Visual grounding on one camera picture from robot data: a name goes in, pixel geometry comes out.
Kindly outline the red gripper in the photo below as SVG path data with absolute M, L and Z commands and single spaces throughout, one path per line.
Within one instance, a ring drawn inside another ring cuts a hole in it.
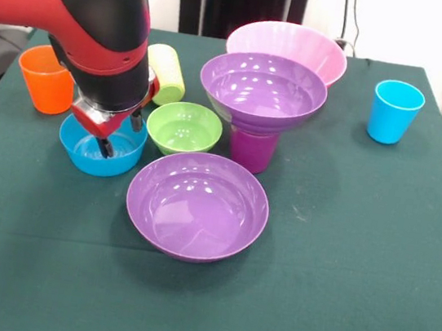
M 73 101 L 72 112 L 81 126 L 98 138 L 97 143 L 103 158 L 113 157 L 114 150 L 108 137 L 121 126 L 127 117 L 130 118 L 134 132 L 140 132 L 143 128 L 141 110 L 150 103 L 160 88 L 157 75 L 151 66 L 148 67 L 148 73 L 148 89 L 144 99 L 136 107 L 125 111 L 107 111 L 85 97 L 80 90 L 78 91 L 77 98 Z

